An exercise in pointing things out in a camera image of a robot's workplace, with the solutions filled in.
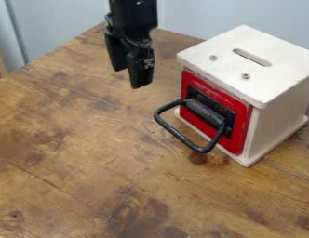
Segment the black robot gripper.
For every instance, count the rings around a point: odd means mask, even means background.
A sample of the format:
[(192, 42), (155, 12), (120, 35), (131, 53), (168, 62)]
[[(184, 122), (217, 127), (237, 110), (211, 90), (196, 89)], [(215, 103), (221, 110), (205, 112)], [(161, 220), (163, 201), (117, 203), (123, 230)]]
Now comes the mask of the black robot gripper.
[(151, 45), (149, 33), (157, 26), (156, 0), (108, 0), (108, 5), (102, 34), (110, 64), (116, 72), (128, 68), (131, 88), (137, 89), (152, 82), (155, 53), (149, 47), (129, 46), (125, 54), (123, 40)]

